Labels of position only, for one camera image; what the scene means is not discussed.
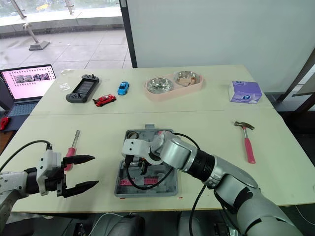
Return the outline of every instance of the railing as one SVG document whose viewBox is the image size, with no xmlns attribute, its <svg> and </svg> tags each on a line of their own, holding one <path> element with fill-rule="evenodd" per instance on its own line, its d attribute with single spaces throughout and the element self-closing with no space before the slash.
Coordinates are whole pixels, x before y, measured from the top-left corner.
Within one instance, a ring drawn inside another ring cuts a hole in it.
<svg viewBox="0 0 315 236">
<path fill-rule="evenodd" d="M 26 14 L 63 11 L 68 8 L 70 15 L 74 8 L 104 8 L 117 7 L 119 0 L 0 0 L 0 17 L 20 15 L 21 19 Z"/>
</svg>

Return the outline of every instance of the blue toy car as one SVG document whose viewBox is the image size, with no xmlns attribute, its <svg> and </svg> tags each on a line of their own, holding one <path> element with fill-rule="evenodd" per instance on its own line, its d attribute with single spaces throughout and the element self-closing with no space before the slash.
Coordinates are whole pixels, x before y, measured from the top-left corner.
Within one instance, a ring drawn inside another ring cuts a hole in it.
<svg viewBox="0 0 315 236">
<path fill-rule="evenodd" d="M 129 83 L 126 81 L 123 81 L 120 83 L 119 85 L 119 89 L 118 89 L 118 95 L 125 95 L 128 92 L 128 88 L 129 88 Z"/>
</svg>

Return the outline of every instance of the red toy car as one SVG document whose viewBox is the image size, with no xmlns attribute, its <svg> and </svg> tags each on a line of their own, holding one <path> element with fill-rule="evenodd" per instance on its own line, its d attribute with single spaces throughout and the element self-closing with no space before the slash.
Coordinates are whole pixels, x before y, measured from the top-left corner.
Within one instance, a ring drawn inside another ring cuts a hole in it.
<svg viewBox="0 0 315 236">
<path fill-rule="evenodd" d="M 3 117 L 0 122 L 0 130 L 4 130 L 6 124 L 9 123 L 9 117 Z"/>
<path fill-rule="evenodd" d="M 97 107 L 102 107 L 102 106 L 104 106 L 105 104 L 110 103 L 110 102 L 113 102 L 113 101 L 115 101 L 115 100 L 116 100 L 116 97 L 115 97 L 114 95 L 111 95 L 111 94 L 106 95 L 106 96 L 103 96 L 103 97 L 100 97 L 100 98 L 97 99 L 97 100 L 94 100 L 94 99 L 93 99 L 93 101 L 94 101 L 94 103 L 95 103 L 95 105 L 96 105 Z"/>
</svg>

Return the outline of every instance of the toy car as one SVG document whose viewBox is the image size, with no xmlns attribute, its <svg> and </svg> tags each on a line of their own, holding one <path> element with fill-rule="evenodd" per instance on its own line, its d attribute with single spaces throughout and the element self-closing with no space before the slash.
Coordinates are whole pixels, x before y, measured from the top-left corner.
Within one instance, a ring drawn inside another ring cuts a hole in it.
<svg viewBox="0 0 315 236">
<path fill-rule="evenodd" d="M 113 102 L 113 101 L 116 101 L 116 97 L 114 95 L 106 95 L 106 96 L 103 96 L 103 97 L 100 97 L 99 99 L 97 100 L 94 100 L 94 103 L 97 107 L 102 107 L 104 106 L 105 104 L 107 103 L 110 103 L 110 102 Z"/>
<path fill-rule="evenodd" d="M 118 95 L 125 95 L 128 92 L 129 88 L 129 83 L 126 81 L 123 81 L 120 83 L 119 88 L 118 88 Z"/>
<path fill-rule="evenodd" d="M 0 130 L 4 130 L 5 126 L 9 123 L 9 117 L 3 117 L 0 122 Z"/>
</svg>

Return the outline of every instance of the pink screwdriver handle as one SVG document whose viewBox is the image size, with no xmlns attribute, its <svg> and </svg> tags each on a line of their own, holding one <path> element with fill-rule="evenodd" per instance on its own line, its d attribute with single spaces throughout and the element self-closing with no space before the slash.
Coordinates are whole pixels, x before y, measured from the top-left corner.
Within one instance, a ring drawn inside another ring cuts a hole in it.
<svg viewBox="0 0 315 236">
<path fill-rule="evenodd" d="M 74 147 L 69 147 L 69 148 L 68 148 L 68 153 L 67 153 L 66 157 L 74 156 L 74 153 L 75 153 L 75 148 L 74 148 Z M 69 170 L 71 170 L 71 169 L 72 169 L 72 166 L 73 166 L 73 164 L 67 165 L 67 166 L 64 168 L 64 171 L 69 171 Z"/>
<path fill-rule="evenodd" d="M 252 144 L 249 138 L 245 138 L 245 148 L 247 152 L 247 159 L 249 163 L 255 164 L 254 153 L 252 152 Z"/>
</svg>

